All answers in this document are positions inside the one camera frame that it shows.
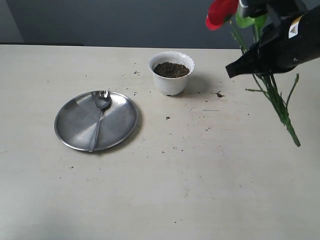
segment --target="table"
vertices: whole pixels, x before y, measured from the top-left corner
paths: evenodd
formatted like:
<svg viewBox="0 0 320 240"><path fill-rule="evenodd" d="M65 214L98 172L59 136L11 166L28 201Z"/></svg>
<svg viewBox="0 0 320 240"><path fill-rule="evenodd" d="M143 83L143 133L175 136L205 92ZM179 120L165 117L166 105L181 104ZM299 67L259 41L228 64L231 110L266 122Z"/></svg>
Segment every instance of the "table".
<svg viewBox="0 0 320 240"><path fill-rule="evenodd" d="M300 73L297 148L265 97L245 91L252 77L228 78L238 50L174 49L195 62L176 97L148 70L166 50L0 46L1 240L319 239L320 60L276 78L286 96ZM101 89L131 98L139 127L107 151L66 147L57 112Z"/></svg>

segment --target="red petal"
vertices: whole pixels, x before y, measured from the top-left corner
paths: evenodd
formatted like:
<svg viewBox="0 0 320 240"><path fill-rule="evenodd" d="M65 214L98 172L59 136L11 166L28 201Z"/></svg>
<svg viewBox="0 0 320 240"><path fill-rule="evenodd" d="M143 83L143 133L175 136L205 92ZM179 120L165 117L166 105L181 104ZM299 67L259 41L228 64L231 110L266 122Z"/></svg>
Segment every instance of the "red petal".
<svg viewBox="0 0 320 240"><path fill-rule="evenodd" d="M223 24L227 16L237 12L238 3L238 0L215 0L208 11L210 23L213 25Z"/></svg>
<svg viewBox="0 0 320 240"><path fill-rule="evenodd" d="M209 30L214 31L214 30L219 29L219 28L223 25L223 23L222 23L222 24L219 24L219 25L213 25L213 24L210 22L209 18L206 17L206 19L205 19L205 25L206 25L206 27L207 27Z"/></svg>

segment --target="metal spoon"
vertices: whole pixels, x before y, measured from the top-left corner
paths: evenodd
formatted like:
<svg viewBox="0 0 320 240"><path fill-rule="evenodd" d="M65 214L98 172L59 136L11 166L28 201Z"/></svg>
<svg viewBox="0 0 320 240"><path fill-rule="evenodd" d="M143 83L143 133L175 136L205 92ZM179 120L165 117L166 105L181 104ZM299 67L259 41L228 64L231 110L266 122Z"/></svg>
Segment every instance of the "metal spoon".
<svg viewBox="0 0 320 240"><path fill-rule="evenodd" d="M107 90L100 91L99 95L95 98L95 105L99 109L99 117L98 120L96 121L95 129L92 135L90 147L89 147L89 152L92 153L95 149L96 142L98 140L98 132L99 132L99 126L100 126L100 118L101 118L101 113L103 110L110 105L111 98L109 95L109 92Z"/></svg>

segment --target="white pot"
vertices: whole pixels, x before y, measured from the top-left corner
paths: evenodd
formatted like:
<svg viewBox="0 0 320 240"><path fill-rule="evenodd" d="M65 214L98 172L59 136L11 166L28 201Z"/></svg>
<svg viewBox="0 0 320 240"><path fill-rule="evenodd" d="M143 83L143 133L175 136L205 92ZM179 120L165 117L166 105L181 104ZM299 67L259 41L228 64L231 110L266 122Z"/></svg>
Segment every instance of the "white pot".
<svg viewBox="0 0 320 240"><path fill-rule="evenodd" d="M159 76L154 72L154 69L158 64L163 64L165 62L185 65L189 69L189 73L177 78ZM185 89L188 77L195 69L195 63L191 57L181 52L164 51L150 59L149 69L153 74L153 80L156 88L166 96L173 96L181 93Z"/></svg>

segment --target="dark soil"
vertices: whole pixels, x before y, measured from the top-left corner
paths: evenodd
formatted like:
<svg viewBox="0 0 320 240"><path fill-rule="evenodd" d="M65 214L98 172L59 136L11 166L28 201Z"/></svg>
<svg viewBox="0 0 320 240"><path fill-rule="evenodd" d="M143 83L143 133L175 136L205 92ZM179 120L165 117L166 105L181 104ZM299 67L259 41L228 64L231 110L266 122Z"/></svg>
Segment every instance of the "dark soil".
<svg viewBox="0 0 320 240"><path fill-rule="evenodd" d="M154 72L161 77L174 79L187 75L190 70L182 64L164 62L158 64L155 67Z"/></svg>

